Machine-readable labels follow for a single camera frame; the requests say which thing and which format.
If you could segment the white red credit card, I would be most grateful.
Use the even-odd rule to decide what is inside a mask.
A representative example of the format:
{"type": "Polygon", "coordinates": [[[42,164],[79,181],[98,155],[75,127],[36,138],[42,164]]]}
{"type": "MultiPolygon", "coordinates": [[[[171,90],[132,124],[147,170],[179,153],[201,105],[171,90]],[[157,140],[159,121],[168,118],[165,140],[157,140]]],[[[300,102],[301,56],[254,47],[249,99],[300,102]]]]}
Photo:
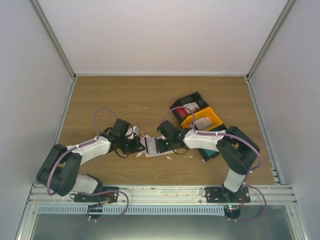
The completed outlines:
{"type": "Polygon", "coordinates": [[[156,138],[146,138],[147,153],[155,155],[158,153],[156,138]]]}

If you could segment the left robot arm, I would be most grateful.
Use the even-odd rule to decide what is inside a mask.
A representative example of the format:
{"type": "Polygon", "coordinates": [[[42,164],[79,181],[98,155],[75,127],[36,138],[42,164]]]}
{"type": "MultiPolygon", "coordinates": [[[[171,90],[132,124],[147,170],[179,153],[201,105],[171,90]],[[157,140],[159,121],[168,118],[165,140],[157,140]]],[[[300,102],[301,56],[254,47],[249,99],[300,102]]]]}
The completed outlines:
{"type": "Polygon", "coordinates": [[[69,193],[85,194],[92,202],[103,197],[99,180],[79,174],[80,167],[96,157],[121,151],[124,158],[142,152],[145,146],[138,136],[139,128],[118,118],[112,127],[98,132],[94,138],[76,145],[54,145],[40,167],[36,180],[46,186],[49,196],[69,193]]]}

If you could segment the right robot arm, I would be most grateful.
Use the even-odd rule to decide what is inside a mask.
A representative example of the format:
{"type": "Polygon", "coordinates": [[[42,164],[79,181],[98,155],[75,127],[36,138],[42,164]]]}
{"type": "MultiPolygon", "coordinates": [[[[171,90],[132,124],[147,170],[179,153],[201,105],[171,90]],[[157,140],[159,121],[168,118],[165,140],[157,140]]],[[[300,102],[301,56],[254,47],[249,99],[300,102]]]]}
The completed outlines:
{"type": "Polygon", "coordinates": [[[229,167],[221,186],[221,196],[228,203],[240,195],[248,174],[262,164],[260,148],[239,128],[231,126],[221,131],[182,130],[169,121],[163,121],[157,131],[162,139],[157,141],[160,153],[179,149],[203,149],[218,152],[229,167]]]}

